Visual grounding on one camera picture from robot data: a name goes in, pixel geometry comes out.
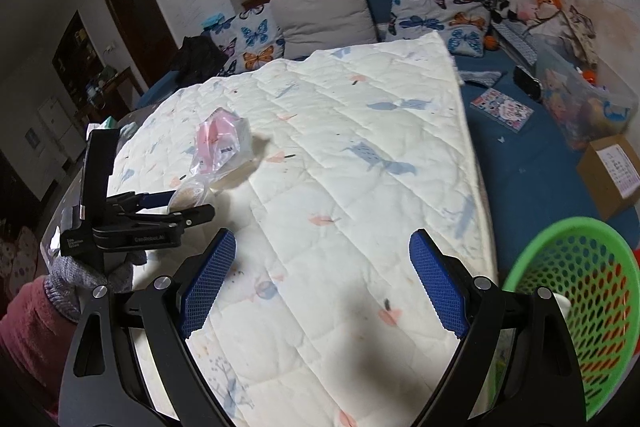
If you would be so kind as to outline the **maroon sleeved forearm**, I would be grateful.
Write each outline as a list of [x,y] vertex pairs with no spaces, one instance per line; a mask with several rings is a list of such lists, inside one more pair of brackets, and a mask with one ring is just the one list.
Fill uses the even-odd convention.
[[66,317],[53,277],[25,284],[1,317],[1,393],[16,416],[58,425],[58,400],[77,323]]

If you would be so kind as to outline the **grey knitted gloved hand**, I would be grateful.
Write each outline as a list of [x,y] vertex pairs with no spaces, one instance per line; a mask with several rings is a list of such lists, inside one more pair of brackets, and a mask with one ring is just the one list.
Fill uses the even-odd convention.
[[72,257],[58,256],[52,261],[49,274],[44,278],[44,293],[58,313],[77,324],[81,316],[79,291],[91,293],[98,286],[105,286],[115,294],[131,291],[134,267],[145,263],[144,251],[129,253],[114,270],[103,274],[81,265]]

